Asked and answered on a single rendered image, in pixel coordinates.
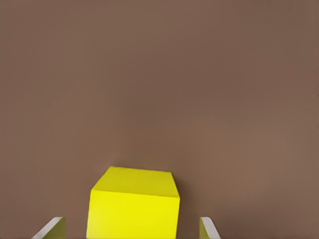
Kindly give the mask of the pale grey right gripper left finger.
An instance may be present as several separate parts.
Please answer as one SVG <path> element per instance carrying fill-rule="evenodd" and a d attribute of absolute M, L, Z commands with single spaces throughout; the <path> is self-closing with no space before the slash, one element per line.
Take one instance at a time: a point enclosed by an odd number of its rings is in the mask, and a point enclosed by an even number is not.
<path fill-rule="evenodd" d="M 66 220 L 54 217 L 31 239 L 66 239 Z"/>

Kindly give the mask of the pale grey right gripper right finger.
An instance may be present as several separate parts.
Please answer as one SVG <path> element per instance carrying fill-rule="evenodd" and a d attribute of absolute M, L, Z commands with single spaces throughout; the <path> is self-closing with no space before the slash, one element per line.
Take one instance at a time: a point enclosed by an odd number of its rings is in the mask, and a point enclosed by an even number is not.
<path fill-rule="evenodd" d="M 199 238 L 200 239 L 220 239 L 220 235 L 210 217 L 200 217 Z"/>

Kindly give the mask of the yellow cube block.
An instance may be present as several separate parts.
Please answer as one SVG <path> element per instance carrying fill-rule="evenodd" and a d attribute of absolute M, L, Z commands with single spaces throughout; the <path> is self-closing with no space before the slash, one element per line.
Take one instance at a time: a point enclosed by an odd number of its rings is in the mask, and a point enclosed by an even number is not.
<path fill-rule="evenodd" d="M 171 172 L 109 167 L 90 192 L 87 239 L 175 239 L 180 196 Z"/>

